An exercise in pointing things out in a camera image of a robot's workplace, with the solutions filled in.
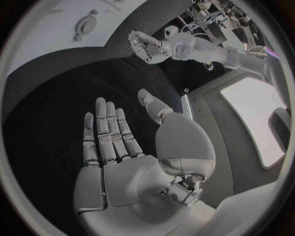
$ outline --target robotic arm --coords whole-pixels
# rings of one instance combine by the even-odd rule
[[[93,115],[84,120],[84,167],[74,190],[74,209],[89,235],[167,235],[188,221],[189,232],[206,224],[199,183],[215,168],[215,152],[206,132],[177,114],[145,89],[138,99],[161,126],[157,159],[143,154],[124,111],[98,98],[95,105],[100,156],[96,153]]]
[[[130,45],[137,56],[146,63],[156,64],[168,58],[196,60],[208,63],[216,61],[231,69],[241,68],[262,76],[270,77],[267,62],[254,55],[239,53],[234,49],[219,47],[206,39],[186,32],[178,32],[175,26],[165,28],[165,40],[159,41],[140,31],[129,35]]]

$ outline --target screw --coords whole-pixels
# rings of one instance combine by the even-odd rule
[[[81,41],[82,41],[82,37],[81,37],[81,35],[76,34],[76,35],[74,36],[74,40],[75,40],[76,42],[81,42]]]
[[[98,13],[98,10],[93,9],[90,13],[91,13],[92,15],[96,15],[96,14]]]

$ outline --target robotic hand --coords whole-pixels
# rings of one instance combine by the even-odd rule
[[[219,47],[210,41],[186,32],[178,32],[176,26],[165,28],[165,40],[159,41],[140,31],[132,31],[129,42],[135,54],[148,64],[175,60],[196,60],[203,63],[216,61],[231,69],[241,68],[270,78],[266,60],[235,49]]]
[[[161,125],[156,133],[158,160],[143,154],[124,111],[98,98],[99,160],[93,115],[85,115],[84,167],[76,180],[74,209],[89,235],[167,235],[206,206],[199,201],[202,190],[198,183],[215,168],[209,137],[195,122],[174,113],[145,89],[139,91],[138,99]],[[202,219],[192,226],[201,228],[205,222]]]

